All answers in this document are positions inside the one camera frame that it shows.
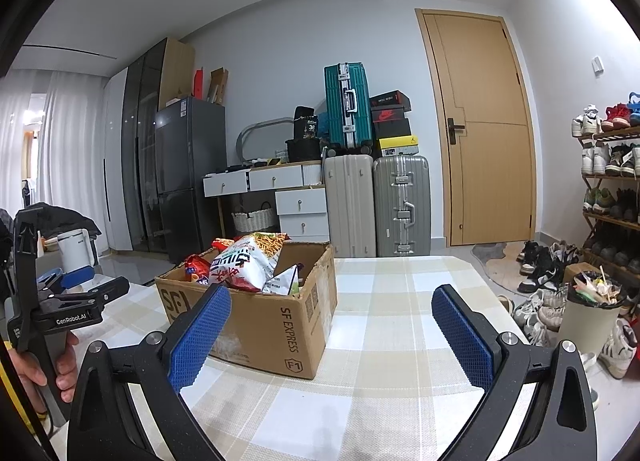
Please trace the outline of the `large fried noodle snack bag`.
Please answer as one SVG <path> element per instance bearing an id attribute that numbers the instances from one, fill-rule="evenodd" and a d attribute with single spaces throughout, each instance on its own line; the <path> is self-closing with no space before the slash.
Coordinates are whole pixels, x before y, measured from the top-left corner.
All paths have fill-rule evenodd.
<path id="1" fill-rule="evenodd" d="M 247 292 L 260 292 L 276 270 L 286 233 L 248 233 L 214 257 L 209 283 Z"/>

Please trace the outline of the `white orange noodle snack bag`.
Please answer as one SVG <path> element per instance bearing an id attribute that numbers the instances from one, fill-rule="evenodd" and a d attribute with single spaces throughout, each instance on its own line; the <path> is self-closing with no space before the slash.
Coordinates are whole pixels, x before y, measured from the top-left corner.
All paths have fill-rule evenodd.
<path id="1" fill-rule="evenodd" d="M 299 276 L 298 265 L 294 264 L 282 273 L 272 277 L 265 282 L 262 287 L 262 293 L 278 295 L 278 296 L 298 296 L 299 295 Z"/>

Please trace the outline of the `wooden door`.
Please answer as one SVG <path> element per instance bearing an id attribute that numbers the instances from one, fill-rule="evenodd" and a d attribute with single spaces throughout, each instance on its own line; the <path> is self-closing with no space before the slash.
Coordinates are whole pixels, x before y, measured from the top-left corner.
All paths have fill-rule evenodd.
<path id="1" fill-rule="evenodd" d="M 522 68 L 503 18 L 416 13 L 434 91 L 445 238 L 469 245 L 533 238 L 537 176 Z"/>

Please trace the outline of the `small red snack packet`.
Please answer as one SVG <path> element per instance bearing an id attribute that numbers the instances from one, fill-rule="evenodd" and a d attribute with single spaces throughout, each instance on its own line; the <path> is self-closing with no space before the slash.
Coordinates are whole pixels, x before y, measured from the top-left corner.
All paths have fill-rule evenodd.
<path id="1" fill-rule="evenodd" d="M 234 244 L 233 239 L 227 238 L 215 238 L 212 241 L 212 248 L 217 250 L 219 253 L 226 251 Z"/>

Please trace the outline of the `teal hard suitcase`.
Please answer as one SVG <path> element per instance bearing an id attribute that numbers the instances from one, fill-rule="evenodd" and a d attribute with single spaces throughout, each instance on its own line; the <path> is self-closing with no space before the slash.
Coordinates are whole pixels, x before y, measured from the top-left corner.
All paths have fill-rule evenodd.
<path id="1" fill-rule="evenodd" d="M 324 86 L 330 148 L 372 155 L 373 122 L 363 64 L 340 62 L 324 68 Z"/>

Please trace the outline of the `silver aluminium suitcase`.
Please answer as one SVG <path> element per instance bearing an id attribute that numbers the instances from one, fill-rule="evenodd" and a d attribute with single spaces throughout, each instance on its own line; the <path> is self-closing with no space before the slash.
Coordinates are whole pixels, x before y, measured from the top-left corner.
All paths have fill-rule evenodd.
<path id="1" fill-rule="evenodd" d="M 373 166 L 378 256 L 431 254 L 430 169 L 419 155 L 383 157 Z"/>

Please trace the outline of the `white drawer desk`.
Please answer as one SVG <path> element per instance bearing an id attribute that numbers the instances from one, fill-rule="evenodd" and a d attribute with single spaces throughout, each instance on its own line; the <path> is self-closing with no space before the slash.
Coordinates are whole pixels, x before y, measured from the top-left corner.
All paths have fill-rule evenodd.
<path id="1" fill-rule="evenodd" d="M 207 198 L 246 194 L 273 194 L 282 231 L 293 240 L 330 240 L 326 187 L 320 161 L 285 163 L 203 178 Z"/>

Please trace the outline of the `beige hard suitcase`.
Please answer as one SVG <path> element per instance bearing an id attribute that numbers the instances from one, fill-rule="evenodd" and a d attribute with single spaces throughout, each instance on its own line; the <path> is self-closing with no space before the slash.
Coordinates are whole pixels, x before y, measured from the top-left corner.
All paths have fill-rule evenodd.
<path id="1" fill-rule="evenodd" d="M 373 159 L 368 155 L 326 158 L 324 184 L 330 238 L 340 259 L 376 256 Z"/>

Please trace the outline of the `checked tablecloth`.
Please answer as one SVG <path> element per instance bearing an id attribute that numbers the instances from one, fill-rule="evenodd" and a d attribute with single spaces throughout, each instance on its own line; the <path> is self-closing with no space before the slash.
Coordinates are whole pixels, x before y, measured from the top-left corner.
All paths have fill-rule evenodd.
<path id="1" fill-rule="evenodd" d="M 497 330 L 516 330 L 470 263 L 340 259 L 335 269 L 337 307 L 312 380 L 211 358 L 182 391 L 225 458 L 435 460 L 480 401 L 431 311 L 448 283 Z"/>

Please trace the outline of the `black refrigerator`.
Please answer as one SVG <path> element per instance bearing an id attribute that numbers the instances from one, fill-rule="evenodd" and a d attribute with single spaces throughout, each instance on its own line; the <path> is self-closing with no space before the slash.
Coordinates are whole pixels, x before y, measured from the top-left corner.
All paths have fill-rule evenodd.
<path id="1" fill-rule="evenodd" d="M 222 235 L 204 177 L 227 169 L 224 107 L 186 97 L 155 116 L 155 173 L 169 259 L 181 263 Z"/>

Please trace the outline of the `red chips snack bag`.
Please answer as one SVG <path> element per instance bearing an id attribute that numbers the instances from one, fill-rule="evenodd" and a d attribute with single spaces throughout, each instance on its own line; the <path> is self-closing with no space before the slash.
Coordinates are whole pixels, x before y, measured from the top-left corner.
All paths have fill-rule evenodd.
<path id="1" fill-rule="evenodd" d="M 184 276 L 186 281 L 208 285 L 210 263 L 201 255 L 192 254 L 183 262 Z"/>

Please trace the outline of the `white electric kettle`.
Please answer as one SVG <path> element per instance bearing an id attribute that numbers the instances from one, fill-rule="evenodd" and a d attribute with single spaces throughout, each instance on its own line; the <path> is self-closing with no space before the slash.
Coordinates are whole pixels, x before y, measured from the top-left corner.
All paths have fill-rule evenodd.
<path id="1" fill-rule="evenodd" d="M 76 270 L 96 266 L 92 240 L 87 229 L 78 228 L 60 233 L 56 241 L 58 241 L 64 273 L 73 273 Z"/>

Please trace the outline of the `woven laundry basket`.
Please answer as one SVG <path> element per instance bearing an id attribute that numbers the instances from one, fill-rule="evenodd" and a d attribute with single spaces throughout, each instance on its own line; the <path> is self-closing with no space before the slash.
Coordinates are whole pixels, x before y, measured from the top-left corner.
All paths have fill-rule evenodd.
<path id="1" fill-rule="evenodd" d="M 232 207 L 232 221 L 238 235 L 271 231 L 279 225 L 276 209 L 269 201 L 264 201 L 258 210 L 246 210 L 241 204 Z"/>

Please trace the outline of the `white trash bin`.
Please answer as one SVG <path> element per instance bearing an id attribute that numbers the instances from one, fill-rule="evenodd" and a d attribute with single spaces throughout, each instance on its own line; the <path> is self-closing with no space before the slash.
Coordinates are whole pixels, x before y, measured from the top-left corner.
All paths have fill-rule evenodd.
<path id="1" fill-rule="evenodd" d="M 614 328 L 626 290 L 603 271 L 580 271 L 568 283 L 558 339 L 598 355 Z"/>

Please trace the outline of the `stack of shoe boxes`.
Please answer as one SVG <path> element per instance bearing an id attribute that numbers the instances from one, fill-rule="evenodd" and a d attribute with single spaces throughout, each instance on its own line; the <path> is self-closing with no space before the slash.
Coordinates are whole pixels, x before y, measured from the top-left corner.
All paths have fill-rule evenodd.
<path id="1" fill-rule="evenodd" d="M 381 157 L 412 156 L 419 152 L 418 136 L 411 129 L 410 99 L 395 90 L 369 99 L 373 133 Z"/>

